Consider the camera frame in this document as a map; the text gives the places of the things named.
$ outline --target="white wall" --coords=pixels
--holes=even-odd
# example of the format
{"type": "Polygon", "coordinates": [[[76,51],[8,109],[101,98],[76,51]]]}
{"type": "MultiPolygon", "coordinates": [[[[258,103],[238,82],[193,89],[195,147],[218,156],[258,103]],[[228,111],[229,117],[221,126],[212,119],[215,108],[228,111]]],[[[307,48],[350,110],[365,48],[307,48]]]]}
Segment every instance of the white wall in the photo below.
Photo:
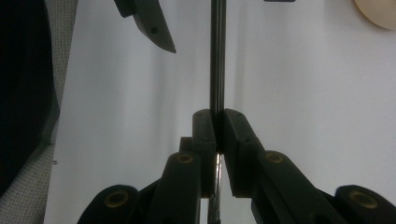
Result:
{"type": "MultiPolygon", "coordinates": [[[[102,189],[160,177],[209,107],[210,1],[161,5],[177,54],[113,1],[79,1],[45,223],[76,223],[102,189]]],[[[229,0],[227,16],[226,107],[317,188],[357,184],[396,203],[396,32],[345,0],[229,0]]],[[[254,223],[228,185],[223,223],[254,223]]]]}

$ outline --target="metal rod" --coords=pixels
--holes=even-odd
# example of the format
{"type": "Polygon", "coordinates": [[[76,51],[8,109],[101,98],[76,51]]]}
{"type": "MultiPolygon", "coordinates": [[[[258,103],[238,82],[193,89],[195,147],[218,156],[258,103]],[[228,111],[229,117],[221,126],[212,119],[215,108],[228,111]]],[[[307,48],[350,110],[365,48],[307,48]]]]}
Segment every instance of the metal rod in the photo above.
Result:
{"type": "Polygon", "coordinates": [[[218,144],[222,137],[224,110],[224,61],[226,0],[212,0],[210,42],[210,111],[218,144]]]}
{"type": "Polygon", "coordinates": [[[220,224],[221,151],[224,111],[226,0],[212,0],[210,41],[210,112],[218,144],[215,188],[209,198],[207,223],[220,224]]]}

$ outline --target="beige round object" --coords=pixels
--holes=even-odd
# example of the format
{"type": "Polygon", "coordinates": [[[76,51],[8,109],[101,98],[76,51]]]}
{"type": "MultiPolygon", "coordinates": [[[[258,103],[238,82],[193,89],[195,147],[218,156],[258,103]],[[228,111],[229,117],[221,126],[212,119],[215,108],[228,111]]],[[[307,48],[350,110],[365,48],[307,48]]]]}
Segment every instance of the beige round object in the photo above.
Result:
{"type": "Polygon", "coordinates": [[[385,29],[396,30],[396,0],[355,0],[363,15],[385,29]]]}

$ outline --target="dark fabric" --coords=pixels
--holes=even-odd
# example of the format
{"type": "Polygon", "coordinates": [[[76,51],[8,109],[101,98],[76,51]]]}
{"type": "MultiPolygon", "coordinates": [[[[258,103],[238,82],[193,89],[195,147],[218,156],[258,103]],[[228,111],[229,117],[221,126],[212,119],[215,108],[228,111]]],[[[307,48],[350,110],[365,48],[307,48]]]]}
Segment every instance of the dark fabric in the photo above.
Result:
{"type": "Polygon", "coordinates": [[[0,196],[38,144],[53,94],[44,1],[0,0],[0,196]]]}

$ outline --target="brass insert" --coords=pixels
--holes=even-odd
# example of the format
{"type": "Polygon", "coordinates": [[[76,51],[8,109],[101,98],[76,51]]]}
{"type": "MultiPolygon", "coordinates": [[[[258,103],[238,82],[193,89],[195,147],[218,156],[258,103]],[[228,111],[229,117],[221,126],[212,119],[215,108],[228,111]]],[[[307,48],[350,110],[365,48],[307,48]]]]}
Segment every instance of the brass insert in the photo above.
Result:
{"type": "Polygon", "coordinates": [[[177,161],[180,163],[190,163],[194,160],[191,155],[181,154],[177,156],[177,161]]]}
{"type": "Polygon", "coordinates": [[[105,205],[109,208],[120,207],[128,202],[129,194],[127,191],[119,189],[107,195],[105,198],[105,205]]]}
{"type": "Polygon", "coordinates": [[[358,205],[365,208],[375,209],[378,207],[378,202],[372,196],[362,193],[358,190],[352,190],[349,193],[349,199],[353,203],[357,203],[358,205]]]}
{"type": "Polygon", "coordinates": [[[280,155],[273,152],[267,153],[265,155],[265,159],[273,163],[281,163],[283,161],[283,158],[280,155]]]}

